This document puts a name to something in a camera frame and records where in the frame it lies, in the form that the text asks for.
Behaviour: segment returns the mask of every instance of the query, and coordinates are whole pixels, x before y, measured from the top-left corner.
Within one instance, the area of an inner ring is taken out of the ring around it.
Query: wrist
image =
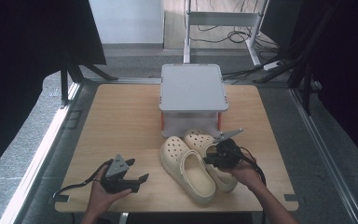
[[[261,181],[254,182],[247,186],[248,190],[250,190],[252,193],[256,193],[261,189],[266,188],[266,186]]]
[[[82,224],[93,224],[97,223],[98,216],[91,212],[87,212],[84,214],[81,223]]]

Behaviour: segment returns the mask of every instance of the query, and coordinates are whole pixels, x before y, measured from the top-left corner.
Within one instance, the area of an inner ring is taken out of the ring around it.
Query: human hand
[[[255,162],[255,158],[248,153],[243,153],[245,157]],[[220,168],[219,170],[232,174],[237,180],[248,187],[250,191],[259,188],[260,185],[264,186],[260,175],[255,168],[247,161],[241,161],[234,168]]]
[[[98,218],[102,213],[106,212],[113,202],[124,198],[125,196],[132,193],[131,189],[122,190],[119,193],[111,194],[106,192],[106,190],[101,185],[100,181],[102,179],[104,171],[107,169],[105,165],[100,172],[95,176],[94,181],[92,182],[91,192],[89,195],[89,204],[87,205],[86,214],[83,217],[82,223],[92,223],[85,221]]]

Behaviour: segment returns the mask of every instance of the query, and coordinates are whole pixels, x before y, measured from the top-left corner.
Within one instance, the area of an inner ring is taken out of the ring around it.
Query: wooden tabletop
[[[159,87],[138,84],[99,87],[62,186],[82,183],[104,161],[120,154],[125,160],[135,159],[125,179],[150,176],[138,193],[115,202],[111,211],[261,211],[257,198],[241,184],[230,193],[217,191],[207,204],[195,203],[162,168],[159,152],[166,138],[160,129]],[[246,85],[226,85],[225,88],[229,108],[222,115],[222,131],[244,129],[233,140],[257,158],[269,190],[283,206],[290,211],[297,210],[298,202],[287,202],[284,198],[295,193],[257,88]],[[84,212],[90,187],[88,184],[64,192],[70,195],[69,202],[56,203],[57,211]]]

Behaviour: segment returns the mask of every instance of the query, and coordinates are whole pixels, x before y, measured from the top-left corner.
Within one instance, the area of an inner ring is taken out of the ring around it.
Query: metal stand
[[[339,4],[340,0],[337,0],[334,5],[326,4],[326,9],[324,11],[324,14],[319,19],[319,22],[315,28],[315,30],[312,33],[312,36],[310,37],[310,40],[307,42],[304,50],[302,53],[295,58],[292,62],[289,64],[283,65],[282,67],[278,68],[275,72],[269,74],[266,77],[260,78],[259,80],[255,80],[255,83],[265,83],[270,81],[271,79],[281,75],[282,73],[295,68],[292,75],[287,80],[287,85],[289,88],[297,88],[300,84],[301,80],[304,78],[304,93],[302,96],[303,101],[303,107],[307,111],[307,113],[310,113],[310,82],[311,82],[311,72],[310,72],[310,66],[309,66],[309,57],[313,50],[313,48],[316,45],[316,42],[318,41],[319,37],[321,36],[322,31],[324,30],[324,27],[326,24],[330,21],[330,18],[332,17],[333,13],[336,11],[336,8]]]
[[[62,59],[62,67],[61,67],[61,108],[64,108],[68,105],[68,73],[69,76],[71,76],[71,79],[75,83],[81,83],[83,81],[83,74],[80,70],[79,63],[86,66],[89,70],[94,72],[100,77],[103,77],[106,80],[118,80],[118,77],[112,77],[108,74],[106,74],[104,71],[99,69],[93,64],[87,63],[84,60],[80,58],[76,58],[77,63],[75,63],[68,52],[64,53],[63,59]]]
[[[246,46],[255,66],[260,66],[255,53],[255,38],[260,29],[261,21],[266,10],[267,0],[264,1],[262,9],[258,13],[242,12],[192,12],[191,0],[186,2],[186,38],[184,47],[184,63],[190,63],[190,26],[191,25],[218,25],[218,26],[245,26],[252,27],[251,38],[246,40]]]

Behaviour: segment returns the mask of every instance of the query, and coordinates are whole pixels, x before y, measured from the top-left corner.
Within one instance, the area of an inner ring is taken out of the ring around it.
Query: shoe pair
[[[237,186],[231,174],[219,171],[203,159],[216,152],[214,138],[200,129],[191,129],[185,137],[169,137],[161,147],[160,162],[167,173],[198,203],[208,203],[216,187],[230,192]]]

